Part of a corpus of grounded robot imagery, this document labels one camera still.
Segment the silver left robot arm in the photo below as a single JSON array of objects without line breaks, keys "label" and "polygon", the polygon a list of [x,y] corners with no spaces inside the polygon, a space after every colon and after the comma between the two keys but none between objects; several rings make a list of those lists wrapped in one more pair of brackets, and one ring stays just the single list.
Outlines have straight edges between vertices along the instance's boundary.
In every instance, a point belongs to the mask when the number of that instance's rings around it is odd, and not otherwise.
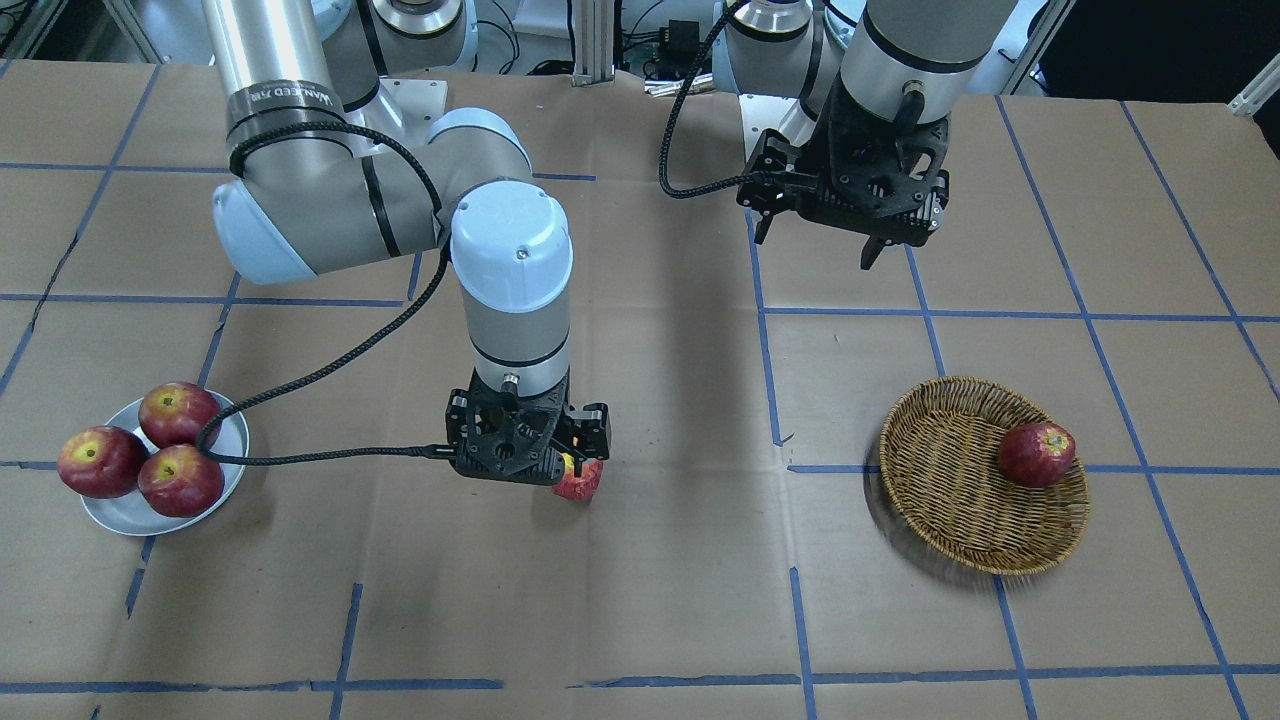
[{"label": "silver left robot arm", "polygon": [[710,44],[716,87],[782,97],[778,127],[746,141],[737,202],[762,243],[800,218],[863,234],[869,269],[920,247],[950,200],[950,115],[1014,9],[1010,1],[731,1]]}]

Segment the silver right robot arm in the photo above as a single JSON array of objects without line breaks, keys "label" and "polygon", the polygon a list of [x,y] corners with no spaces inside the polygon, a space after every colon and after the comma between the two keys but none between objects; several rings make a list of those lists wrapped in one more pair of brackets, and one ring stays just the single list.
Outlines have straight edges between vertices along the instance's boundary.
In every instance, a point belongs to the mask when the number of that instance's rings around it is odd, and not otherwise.
[{"label": "silver right robot arm", "polygon": [[443,445],[408,456],[463,475],[590,498],[608,409],[570,404],[563,208],[511,127],[480,108],[412,117],[392,76],[474,53],[468,1],[206,1],[233,181],[212,196],[221,246],[255,284],[438,250],[425,297],[460,282],[474,373]]}]

